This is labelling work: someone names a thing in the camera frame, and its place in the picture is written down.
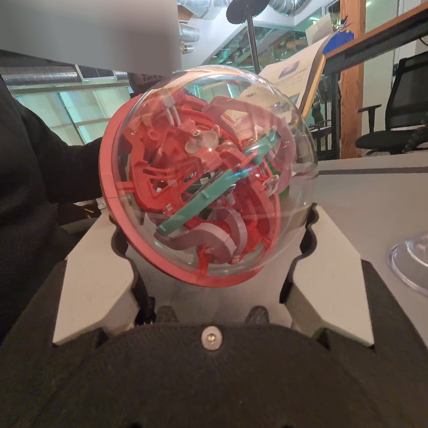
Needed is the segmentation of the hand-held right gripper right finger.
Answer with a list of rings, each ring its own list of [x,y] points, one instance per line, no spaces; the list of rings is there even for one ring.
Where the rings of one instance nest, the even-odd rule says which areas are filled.
[[[317,338],[325,329],[374,345],[362,260],[324,209],[313,204],[300,250],[280,295],[292,326]]]

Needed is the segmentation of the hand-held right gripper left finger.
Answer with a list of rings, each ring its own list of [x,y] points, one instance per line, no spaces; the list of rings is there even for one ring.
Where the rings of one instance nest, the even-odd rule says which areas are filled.
[[[140,310],[131,290],[136,271],[113,248],[117,232],[109,214],[102,214],[67,256],[54,345],[98,328],[111,337],[135,326]]]

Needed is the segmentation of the clear maze ball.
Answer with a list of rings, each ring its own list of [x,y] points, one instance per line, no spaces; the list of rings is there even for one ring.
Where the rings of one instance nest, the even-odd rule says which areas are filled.
[[[200,66],[123,104],[99,174],[132,248],[209,288],[248,281],[281,254],[307,217],[318,166],[295,98],[254,73]]]

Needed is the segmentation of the clear plastic ball stand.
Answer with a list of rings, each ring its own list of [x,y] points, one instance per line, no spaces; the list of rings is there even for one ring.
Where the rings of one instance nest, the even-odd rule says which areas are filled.
[[[387,255],[393,273],[415,292],[428,296],[428,234],[419,233],[395,245]]]

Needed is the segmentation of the black round disc stand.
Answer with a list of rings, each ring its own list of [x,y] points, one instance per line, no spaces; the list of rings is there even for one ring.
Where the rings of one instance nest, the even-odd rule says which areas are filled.
[[[260,63],[253,18],[261,14],[269,2],[269,0],[233,0],[226,9],[226,18],[230,24],[247,24],[247,34],[255,74],[260,73]]]

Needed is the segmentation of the white printed poster board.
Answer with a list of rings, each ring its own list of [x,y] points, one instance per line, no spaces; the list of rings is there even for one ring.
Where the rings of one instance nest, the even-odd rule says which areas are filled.
[[[259,74],[292,100],[303,118],[312,108],[326,63],[328,37],[304,48],[288,59],[266,66]]]

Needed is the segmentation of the black mesh office chair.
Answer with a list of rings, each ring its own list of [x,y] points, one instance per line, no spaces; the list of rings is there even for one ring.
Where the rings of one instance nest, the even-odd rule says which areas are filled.
[[[428,52],[399,61],[385,110],[385,130],[374,131],[375,111],[381,105],[358,110],[368,113],[369,133],[355,142],[367,154],[390,155],[427,151]]]

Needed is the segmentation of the blue plastic object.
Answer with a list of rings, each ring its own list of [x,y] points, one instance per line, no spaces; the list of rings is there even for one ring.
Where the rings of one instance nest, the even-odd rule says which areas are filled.
[[[326,44],[323,50],[324,56],[329,52],[334,51],[335,49],[347,44],[348,42],[354,40],[354,33],[351,31],[340,31],[335,33],[329,42]]]

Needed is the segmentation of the wooden desk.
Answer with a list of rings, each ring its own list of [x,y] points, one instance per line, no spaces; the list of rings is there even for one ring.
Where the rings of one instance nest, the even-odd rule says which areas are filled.
[[[428,3],[425,2],[329,52],[325,56],[324,75],[338,74],[427,34]]]

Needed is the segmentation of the silver ventilation duct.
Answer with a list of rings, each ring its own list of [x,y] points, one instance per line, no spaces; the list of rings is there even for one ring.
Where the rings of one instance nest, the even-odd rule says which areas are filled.
[[[191,18],[184,13],[179,15],[179,42],[182,55],[186,55],[186,64],[208,63],[211,57],[218,57],[219,64],[228,55],[239,48],[239,41],[231,42],[243,31],[247,33],[247,24],[230,24],[226,18],[226,9],[232,1],[177,1],[179,13],[186,9]],[[303,10],[308,1],[270,1],[265,10],[253,18],[253,24],[265,27],[265,35],[273,30],[293,26],[296,12]]]

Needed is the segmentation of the wooden post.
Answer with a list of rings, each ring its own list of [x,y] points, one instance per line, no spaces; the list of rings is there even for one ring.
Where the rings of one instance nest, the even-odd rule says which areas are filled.
[[[348,17],[348,31],[354,40],[366,32],[366,1],[341,0],[341,18]],[[341,72],[341,147],[340,158],[358,158],[361,149],[355,143],[362,135],[364,65],[353,66]]]

